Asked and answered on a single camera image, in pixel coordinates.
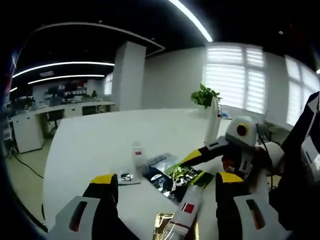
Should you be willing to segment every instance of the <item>round white table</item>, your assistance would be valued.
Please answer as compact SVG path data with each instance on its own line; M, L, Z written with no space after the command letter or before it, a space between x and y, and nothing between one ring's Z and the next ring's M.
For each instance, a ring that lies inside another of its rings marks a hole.
M222 120L218 136L230 120ZM63 119L53 138L43 181L44 214L48 229L56 214L75 196L82 196L90 181L131 163L132 144L140 142L146 157L171 153L181 160L203 146L208 119L196 109L133 110ZM220 158L197 168L211 174L222 171ZM153 237L157 213L174 213L177 205L146 179L119 186L120 219L141 240ZM207 186L198 213L201 240L218 239L215 180Z

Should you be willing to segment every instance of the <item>led light strip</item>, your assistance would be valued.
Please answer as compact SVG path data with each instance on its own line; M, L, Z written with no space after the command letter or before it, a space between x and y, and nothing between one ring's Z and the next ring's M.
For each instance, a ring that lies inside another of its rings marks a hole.
M35 83L39 83L39 82L47 81L47 80L52 80L52 79L79 78L79 77L103 78L104 76L105 75L98 75L98 74L54 76L54 77L44 78L44 79L40 79L40 80L36 80L36 81L31 81L31 82L28 82L28 84L35 84Z
M33 68L29 68L27 70L18 72L17 74L13 75L12 78L15 78L21 74L25 74L27 72L36 70L36 69L42 69L46 67L52 67L52 66L59 66L59 65L68 65L68 64L93 64L93 65L103 65L103 66L114 66L114 63L108 63L108 62L96 62L96 61L66 61L66 62L57 62L57 63L51 63L47 65L41 65L41 66L36 66Z
M200 30L202 35L206 38L208 42L212 42L213 39L209 35L208 31L205 27L201 24L201 22L196 18L196 16L186 8L180 1L178 0L169 0L173 5L175 5L181 12L183 12L192 22L193 24Z
M17 89L18 89L17 87L12 88L12 89L10 90L10 93L13 92L13 91L15 91L15 90L17 90Z

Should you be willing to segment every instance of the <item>potted plant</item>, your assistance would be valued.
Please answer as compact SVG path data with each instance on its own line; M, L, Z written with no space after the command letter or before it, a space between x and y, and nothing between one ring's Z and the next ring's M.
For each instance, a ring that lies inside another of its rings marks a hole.
M203 84L200 84L200 90L195 91L191 94L191 100L197 105L204 106L204 109L211 107L212 98L218 98L219 101L222 99L219 97L220 92L216 92L209 87L205 87Z

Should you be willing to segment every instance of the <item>office desk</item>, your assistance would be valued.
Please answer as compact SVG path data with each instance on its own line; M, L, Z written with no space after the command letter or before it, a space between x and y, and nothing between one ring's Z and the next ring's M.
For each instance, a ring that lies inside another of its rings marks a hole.
M64 110L64 118L82 116L82 108L90 106L112 106L110 101L89 101L39 108L13 116L15 140L20 153L41 149L44 143L42 118L43 114Z
M208 119L195 109L134 110L64 119L47 157L43 181L44 214L48 229L56 214L75 196L82 196L90 181L132 161L132 144L140 142L147 158L169 152L181 160L203 146ZM221 120L218 136L230 120ZM223 171L219 158L199 166L215 174ZM204 191L198 214L200 239L218 239L215 180ZM157 213L174 213L177 206L146 179L119 186L121 220L141 240L153 236Z

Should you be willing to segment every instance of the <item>ceiling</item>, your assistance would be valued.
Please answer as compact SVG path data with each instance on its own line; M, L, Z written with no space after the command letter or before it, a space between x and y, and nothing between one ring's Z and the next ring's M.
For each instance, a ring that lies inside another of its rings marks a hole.
M314 50L320 47L317 5L180 1L198 18L213 42L263 46L265 51L291 55L316 70ZM15 73L59 62L114 63L117 49L126 41L146 46L149 58L208 43L169 0L57 0L51 5L28 1L14 9L12 43L24 45ZM12 87L41 79L40 73L47 71L53 71L54 76L106 75L113 67L46 67L15 77Z

